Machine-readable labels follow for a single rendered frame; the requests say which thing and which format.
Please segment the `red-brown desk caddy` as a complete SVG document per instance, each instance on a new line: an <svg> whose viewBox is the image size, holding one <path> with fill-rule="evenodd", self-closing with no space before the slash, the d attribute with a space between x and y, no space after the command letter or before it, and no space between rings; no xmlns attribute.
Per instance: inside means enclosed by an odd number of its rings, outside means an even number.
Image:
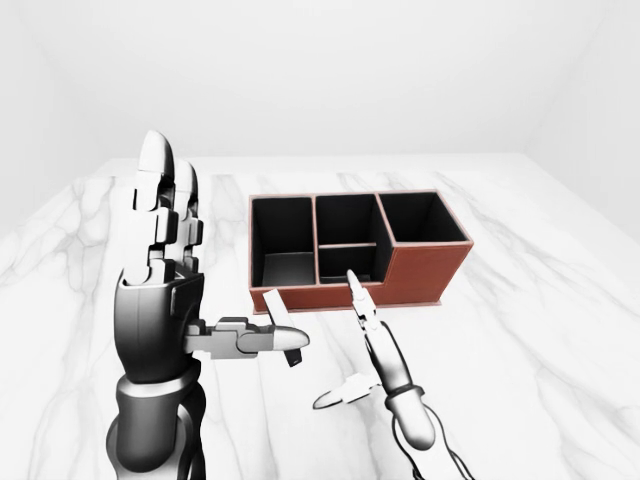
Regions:
<svg viewBox="0 0 640 480"><path fill-rule="evenodd" d="M436 304L473 241L437 190L249 200L249 292L291 311L348 309L353 271L378 306Z"/></svg>

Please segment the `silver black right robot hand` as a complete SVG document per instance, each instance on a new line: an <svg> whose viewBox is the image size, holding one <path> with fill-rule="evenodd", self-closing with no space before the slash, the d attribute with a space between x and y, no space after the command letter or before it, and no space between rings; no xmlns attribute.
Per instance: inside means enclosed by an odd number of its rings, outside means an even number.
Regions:
<svg viewBox="0 0 640 480"><path fill-rule="evenodd" d="M347 271L353 309L364 333L372 364L377 372L354 374L342 386L330 390L314 403L316 410L338 403L351 403L364 396L377 385L386 392L385 406L400 420L413 410L423 411L421 397L424 391L413 383L408 366L390 328L377 316L377 307L369 291L360 283L352 270Z"/></svg>

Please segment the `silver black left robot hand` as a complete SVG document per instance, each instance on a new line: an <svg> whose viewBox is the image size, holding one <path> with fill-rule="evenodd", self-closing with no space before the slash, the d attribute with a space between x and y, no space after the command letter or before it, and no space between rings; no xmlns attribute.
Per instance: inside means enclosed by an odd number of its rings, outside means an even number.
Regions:
<svg viewBox="0 0 640 480"><path fill-rule="evenodd" d="M134 383L178 377L196 351L214 360L282 351L296 365L310 342L305 332L291 326L259 326L244 317L224 317L209 325L201 318L205 277L193 253L203 236L198 204L192 165L176 161L168 140L149 131L135 176L114 310L117 353Z"/></svg>

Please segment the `thin white book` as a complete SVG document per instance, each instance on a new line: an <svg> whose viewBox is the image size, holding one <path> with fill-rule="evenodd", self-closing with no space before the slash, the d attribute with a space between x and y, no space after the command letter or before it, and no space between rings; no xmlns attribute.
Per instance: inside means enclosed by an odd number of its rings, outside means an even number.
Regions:
<svg viewBox="0 0 640 480"><path fill-rule="evenodd" d="M289 312L277 289L263 294L269 317L274 327L273 349L282 351L290 367L302 362L301 349L309 344L308 335L293 326Z"/></svg>

